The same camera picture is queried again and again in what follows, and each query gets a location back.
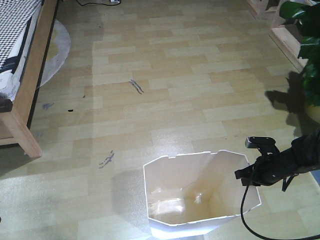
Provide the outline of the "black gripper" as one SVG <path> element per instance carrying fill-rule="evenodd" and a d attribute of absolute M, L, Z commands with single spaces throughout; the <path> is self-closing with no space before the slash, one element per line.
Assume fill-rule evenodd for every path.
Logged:
<path fill-rule="evenodd" d="M 288 175 L 288 160 L 282 155 L 260 156 L 256 162 L 234 172 L 243 186 L 271 186 Z"/>

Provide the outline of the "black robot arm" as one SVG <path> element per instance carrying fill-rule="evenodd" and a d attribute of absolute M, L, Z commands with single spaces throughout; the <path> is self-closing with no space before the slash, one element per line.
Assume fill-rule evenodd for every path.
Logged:
<path fill-rule="evenodd" d="M 299 175 L 320 168 L 320 129 L 291 142 L 291 147 L 279 151 L 271 137 L 249 136 L 248 149 L 258 149 L 261 156 L 254 164 L 234 172 L 243 186 L 271 186 L 280 180 L 288 186 Z"/>

